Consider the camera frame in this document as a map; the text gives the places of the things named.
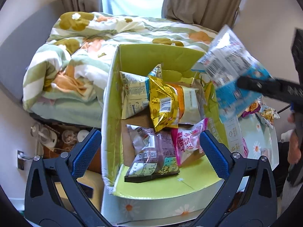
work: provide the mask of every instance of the blue and white snack bag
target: blue and white snack bag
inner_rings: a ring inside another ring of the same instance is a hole
[[[260,94],[237,87],[239,76],[271,78],[268,71],[245,49],[234,32],[223,26],[209,51],[191,68],[206,73],[216,89],[222,123],[243,112]]]

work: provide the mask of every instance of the white wall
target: white wall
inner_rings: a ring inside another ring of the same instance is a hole
[[[303,11],[296,0],[243,0],[234,31],[248,51],[274,77],[298,82],[298,74],[291,55],[295,28],[303,28]],[[286,103],[266,99],[269,106],[279,110]],[[275,121],[278,139],[292,128],[281,113]]]
[[[26,18],[54,0],[7,0],[0,10],[0,44]],[[0,184],[10,198],[24,198],[30,162],[17,169],[17,150],[34,156],[35,139],[30,135],[34,120],[0,91]]]

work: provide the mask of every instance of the headboard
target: headboard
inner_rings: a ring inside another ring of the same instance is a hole
[[[0,89],[16,104],[22,104],[26,68],[64,12],[61,0],[45,5],[19,25],[0,46]]]

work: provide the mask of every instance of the metal bolt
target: metal bolt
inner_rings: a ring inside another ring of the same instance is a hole
[[[66,158],[67,156],[69,156],[69,153],[63,152],[60,156],[61,156],[61,158]]]
[[[34,157],[34,161],[38,161],[38,160],[40,160],[40,156],[39,156],[39,155],[36,155],[36,156]]]
[[[261,156],[261,160],[263,160],[264,162],[268,161],[268,158],[264,155]]]
[[[233,156],[235,159],[238,159],[238,158],[241,157],[241,155],[240,155],[238,152],[233,153],[232,156]]]

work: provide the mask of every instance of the purple snack bag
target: purple snack bag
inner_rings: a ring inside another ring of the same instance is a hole
[[[152,128],[134,125],[127,128],[136,157],[124,177],[125,182],[142,183],[180,172],[169,131],[155,133]]]

